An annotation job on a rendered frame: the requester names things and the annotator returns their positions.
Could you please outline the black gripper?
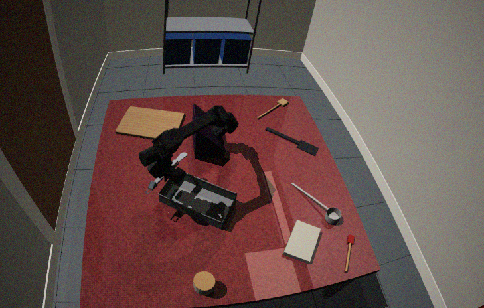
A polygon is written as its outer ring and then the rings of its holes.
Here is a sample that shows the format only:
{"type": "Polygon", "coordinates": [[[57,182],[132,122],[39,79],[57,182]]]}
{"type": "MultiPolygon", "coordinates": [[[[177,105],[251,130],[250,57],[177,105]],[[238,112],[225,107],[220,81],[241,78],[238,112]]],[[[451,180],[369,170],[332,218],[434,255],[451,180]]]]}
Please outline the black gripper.
{"type": "Polygon", "coordinates": [[[175,167],[173,165],[171,165],[173,163],[171,161],[172,157],[173,157],[173,154],[168,159],[160,159],[159,158],[158,161],[161,162],[162,164],[164,164],[164,162],[165,162],[166,165],[167,165],[167,171],[164,174],[165,181],[168,178],[170,178],[173,182],[180,183],[184,179],[186,172],[184,170],[182,170],[182,168],[180,168],[180,167],[177,167],[175,169],[175,167]]]}

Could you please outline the dark grey spatula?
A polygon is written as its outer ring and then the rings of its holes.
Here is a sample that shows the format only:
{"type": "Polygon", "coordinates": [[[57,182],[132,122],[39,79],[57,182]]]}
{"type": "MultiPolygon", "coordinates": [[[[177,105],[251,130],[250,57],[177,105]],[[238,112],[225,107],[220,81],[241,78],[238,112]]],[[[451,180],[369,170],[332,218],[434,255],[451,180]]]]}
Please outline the dark grey spatula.
{"type": "Polygon", "coordinates": [[[289,140],[292,143],[297,144],[298,145],[297,148],[299,148],[299,149],[301,149],[301,150],[303,150],[303,151],[305,151],[307,153],[310,153],[311,155],[316,156],[316,152],[318,150],[318,147],[316,147],[314,145],[310,145],[309,143],[306,143],[306,142],[304,142],[302,140],[301,141],[298,141],[298,140],[296,140],[296,139],[294,139],[294,138],[292,138],[292,137],[290,137],[288,135],[285,135],[283,133],[280,133],[280,132],[278,132],[278,131],[270,128],[270,127],[267,127],[266,128],[266,131],[269,131],[269,132],[271,132],[271,133],[273,133],[275,135],[278,135],[278,136],[280,136],[280,137],[282,137],[282,138],[284,138],[286,140],[289,140]]]}

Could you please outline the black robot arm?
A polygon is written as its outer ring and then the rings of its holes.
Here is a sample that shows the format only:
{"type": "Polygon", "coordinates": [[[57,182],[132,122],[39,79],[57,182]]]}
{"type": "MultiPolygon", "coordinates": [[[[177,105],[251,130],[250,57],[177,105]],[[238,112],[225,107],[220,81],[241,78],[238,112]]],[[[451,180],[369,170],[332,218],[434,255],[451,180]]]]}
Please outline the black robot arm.
{"type": "Polygon", "coordinates": [[[224,134],[235,131],[238,124],[232,113],[226,113],[223,105],[214,106],[183,127],[175,127],[158,135],[152,141],[154,146],[141,151],[139,158],[144,167],[148,166],[147,169],[154,178],[161,178],[167,171],[167,165],[165,162],[159,162],[159,158],[168,159],[177,151],[183,140],[210,125],[212,134],[221,139],[224,134]]]}

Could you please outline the light wooden board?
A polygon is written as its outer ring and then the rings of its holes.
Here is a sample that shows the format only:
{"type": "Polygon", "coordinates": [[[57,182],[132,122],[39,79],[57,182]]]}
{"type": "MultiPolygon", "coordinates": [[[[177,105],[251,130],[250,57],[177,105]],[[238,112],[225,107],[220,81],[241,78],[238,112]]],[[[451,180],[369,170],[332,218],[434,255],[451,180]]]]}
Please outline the light wooden board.
{"type": "Polygon", "coordinates": [[[116,134],[155,139],[166,130],[180,128],[185,113],[130,106],[116,134]]]}

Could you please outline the grey cylindrical container with tan lid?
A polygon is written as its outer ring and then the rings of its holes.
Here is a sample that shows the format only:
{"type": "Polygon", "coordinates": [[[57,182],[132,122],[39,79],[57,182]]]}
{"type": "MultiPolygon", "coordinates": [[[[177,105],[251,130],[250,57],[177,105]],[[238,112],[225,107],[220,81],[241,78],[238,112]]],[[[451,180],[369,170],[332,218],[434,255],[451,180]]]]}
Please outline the grey cylindrical container with tan lid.
{"type": "Polygon", "coordinates": [[[193,278],[195,291],[200,295],[209,295],[214,291],[215,278],[207,271],[198,272],[193,278]]]}

